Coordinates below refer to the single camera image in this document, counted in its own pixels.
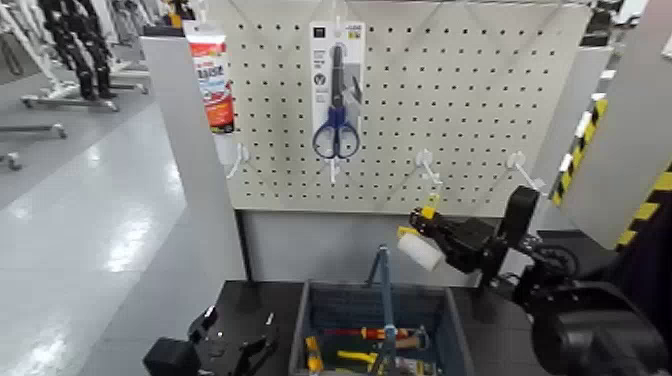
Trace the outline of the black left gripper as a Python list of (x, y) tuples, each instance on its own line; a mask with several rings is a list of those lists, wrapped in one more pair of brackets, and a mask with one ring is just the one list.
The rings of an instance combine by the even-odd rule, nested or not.
[(188, 339), (196, 345), (202, 369), (222, 376), (255, 375), (265, 361), (275, 353), (278, 340), (263, 335), (253, 342), (209, 339), (210, 328), (218, 319), (214, 305), (209, 306), (188, 329)]

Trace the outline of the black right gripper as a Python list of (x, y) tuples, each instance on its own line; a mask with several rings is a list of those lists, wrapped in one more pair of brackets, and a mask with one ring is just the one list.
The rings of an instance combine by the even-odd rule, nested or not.
[(425, 206), (411, 211), (409, 224), (434, 241), (445, 261), (463, 273), (491, 272), (495, 253), (491, 250), (496, 228), (481, 219), (457, 221), (445, 218)]

